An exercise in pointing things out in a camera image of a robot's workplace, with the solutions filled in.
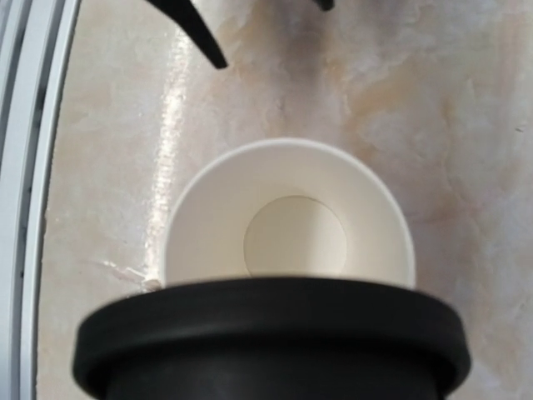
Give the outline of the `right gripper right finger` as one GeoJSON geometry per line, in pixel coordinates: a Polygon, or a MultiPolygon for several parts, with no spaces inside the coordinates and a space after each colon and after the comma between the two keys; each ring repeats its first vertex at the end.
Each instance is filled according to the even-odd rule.
{"type": "Polygon", "coordinates": [[[323,12],[331,11],[335,7],[334,0],[312,0],[323,12]]]}

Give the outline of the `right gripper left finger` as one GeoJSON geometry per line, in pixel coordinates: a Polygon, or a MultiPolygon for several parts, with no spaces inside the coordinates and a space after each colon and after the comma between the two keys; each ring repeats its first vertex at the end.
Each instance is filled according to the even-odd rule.
{"type": "Polygon", "coordinates": [[[148,0],[148,2],[177,24],[214,68],[223,69],[228,66],[217,40],[192,1],[148,0]]]}

